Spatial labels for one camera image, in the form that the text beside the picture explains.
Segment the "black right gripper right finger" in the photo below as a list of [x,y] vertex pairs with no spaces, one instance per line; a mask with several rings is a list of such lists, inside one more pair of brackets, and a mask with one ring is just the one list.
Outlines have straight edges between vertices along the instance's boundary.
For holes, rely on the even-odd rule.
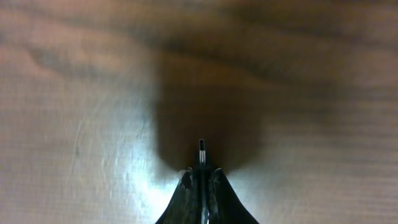
[[221,168],[210,172],[206,186],[209,224],[259,224],[241,203]]

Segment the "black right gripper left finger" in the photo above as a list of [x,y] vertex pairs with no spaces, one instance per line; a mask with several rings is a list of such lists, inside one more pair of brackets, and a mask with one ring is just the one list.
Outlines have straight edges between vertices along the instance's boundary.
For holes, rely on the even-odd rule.
[[201,202],[196,172],[180,171],[172,198],[155,224],[199,224]]

